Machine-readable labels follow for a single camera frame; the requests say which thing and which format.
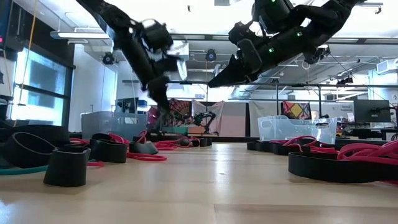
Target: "window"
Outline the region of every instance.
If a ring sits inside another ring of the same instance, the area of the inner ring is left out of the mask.
[[[30,120],[29,124],[65,124],[69,108],[68,69],[27,49],[18,53],[11,119]]]

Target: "transparent storage container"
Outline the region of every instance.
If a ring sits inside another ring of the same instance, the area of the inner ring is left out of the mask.
[[[132,140],[146,130],[148,116],[146,114],[114,113],[98,111],[81,114],[81,134],[89,139],[96,133],[113,133]]]
[[[261,141],[289,140],[300,136],[313,136],[327,144],[336,141],[337,118],[298,120],[286,116],[268,116],[257,121]]]

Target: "wooden table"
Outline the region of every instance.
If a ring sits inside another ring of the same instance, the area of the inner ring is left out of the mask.
[[[43,185],[44,173],[0,177],[0,223],[396,223],[398,188],[290,174],[287,157],[214,144],[165,162],[88,168],[87,185]]]

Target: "teal cable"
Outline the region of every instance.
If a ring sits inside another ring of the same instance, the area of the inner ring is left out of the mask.
[[[33,167],[26,169],[0,169],[0,175],[21,175],[21,174],[34,174],[47,170],[48,166]]]

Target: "computer monitor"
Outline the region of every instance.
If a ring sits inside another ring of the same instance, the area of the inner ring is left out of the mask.
[[[391,122],[388,100],[354,100],[355,122]]]
[[[0,0],[0,49],[4,48],[9,23],[11,0]]]

